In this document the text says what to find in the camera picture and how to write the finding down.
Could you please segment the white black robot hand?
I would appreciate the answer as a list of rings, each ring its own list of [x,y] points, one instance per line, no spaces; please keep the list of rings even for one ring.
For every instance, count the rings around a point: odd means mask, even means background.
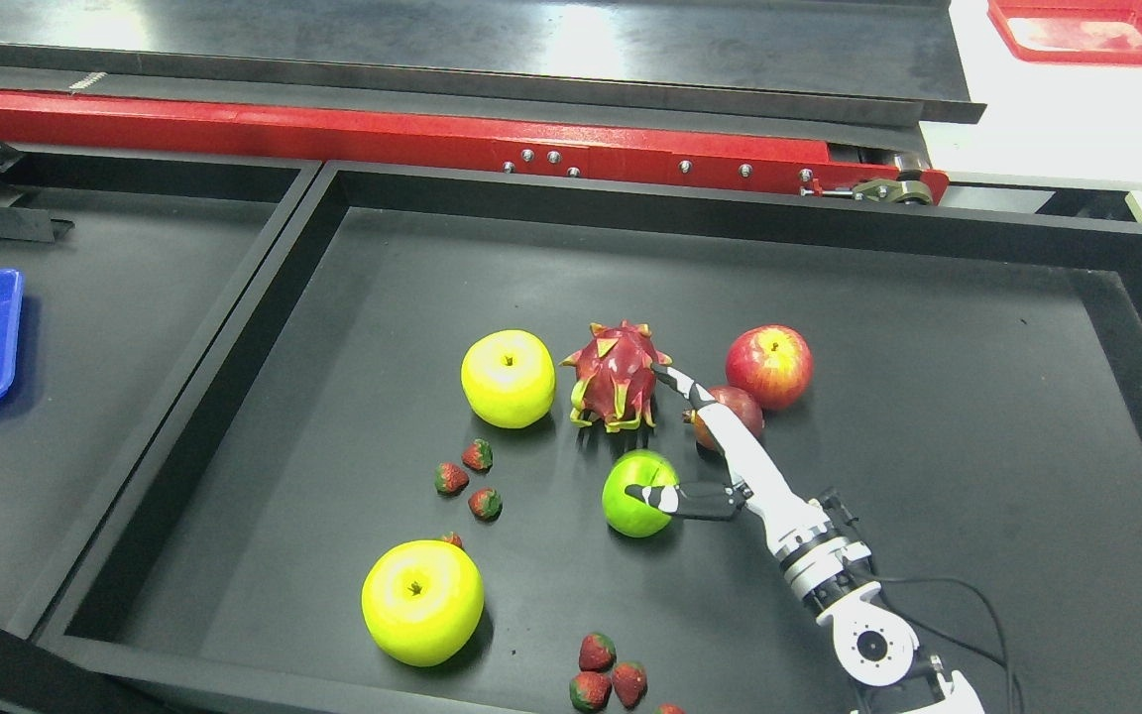
[[[764,526],[766,549],[788,565],[820,545],[834,551],[849,547],[851,540],[833,526],[825,508],[793,492],[775,462],[729,407],[674,366],[654,366],[653,371],[703,418],[724,450],[730,483],[628,486],[627,496],[671,518],[726,521],[747,508]]]

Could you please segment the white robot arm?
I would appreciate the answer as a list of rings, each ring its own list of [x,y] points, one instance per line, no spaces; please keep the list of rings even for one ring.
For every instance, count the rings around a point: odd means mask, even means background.
[[[932,701],[914,713],[982,713],[978,691],[960,669],[926,653],[916,629],[883,604],[872,551],[849,526],[837,526],[817,499],[790,496],[780,518],[765,521],[766,543],[785,583],[828,629],[842,668],[869,690],[924,677]]]

